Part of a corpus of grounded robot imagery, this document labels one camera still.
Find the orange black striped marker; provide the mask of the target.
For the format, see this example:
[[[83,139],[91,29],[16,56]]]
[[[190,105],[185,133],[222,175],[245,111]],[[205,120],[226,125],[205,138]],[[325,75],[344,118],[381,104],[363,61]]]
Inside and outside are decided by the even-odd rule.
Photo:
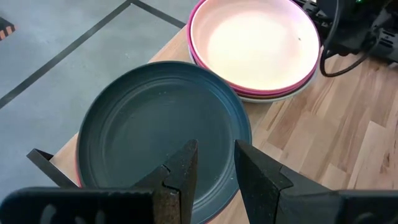
[[[16,31],[16,27],[11,22],[0,17],[0,41]]]

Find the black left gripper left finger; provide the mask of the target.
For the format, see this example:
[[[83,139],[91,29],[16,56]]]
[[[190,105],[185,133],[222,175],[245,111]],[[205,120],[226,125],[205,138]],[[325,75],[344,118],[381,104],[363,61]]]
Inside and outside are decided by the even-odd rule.
[[[29,187],[0,203],[0,224],[190,224],[198,142],[129,188]]]

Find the dark teal plate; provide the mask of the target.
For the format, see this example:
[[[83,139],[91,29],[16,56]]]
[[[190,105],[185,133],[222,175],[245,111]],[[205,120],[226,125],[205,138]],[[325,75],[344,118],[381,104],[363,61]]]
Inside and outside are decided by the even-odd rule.
[[[191,139],[198,142],[192,224],[204,224],[239,189],[234,143],[252,141],[247,113],[209,70],[178,61],[137,67],[109,84],[86,113],[76,144],[78,183],[130,187]]]

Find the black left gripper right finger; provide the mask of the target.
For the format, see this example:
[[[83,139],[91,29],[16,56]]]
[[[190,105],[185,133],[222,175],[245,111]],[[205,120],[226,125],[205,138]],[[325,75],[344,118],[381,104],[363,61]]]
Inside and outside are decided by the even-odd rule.
[[[331,190],[242,140],[234,163],[250,224],[398,224],[398,190]]]

